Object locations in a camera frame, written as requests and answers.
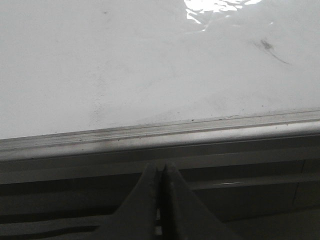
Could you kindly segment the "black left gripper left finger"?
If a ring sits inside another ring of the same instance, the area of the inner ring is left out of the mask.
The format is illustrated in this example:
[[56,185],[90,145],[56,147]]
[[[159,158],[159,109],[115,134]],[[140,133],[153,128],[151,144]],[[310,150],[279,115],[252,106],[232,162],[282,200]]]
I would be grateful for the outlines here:
[[153,240],[156,237],[159,173],[149,163],[133,190],[87,240]]

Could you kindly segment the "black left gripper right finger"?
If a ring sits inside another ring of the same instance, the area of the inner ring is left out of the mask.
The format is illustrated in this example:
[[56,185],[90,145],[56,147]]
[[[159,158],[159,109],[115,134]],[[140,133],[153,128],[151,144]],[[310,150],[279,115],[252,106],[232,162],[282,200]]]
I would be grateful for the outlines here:
[[165,240],[241,239],[208,210],[172,163],[161,176],[161,224]]

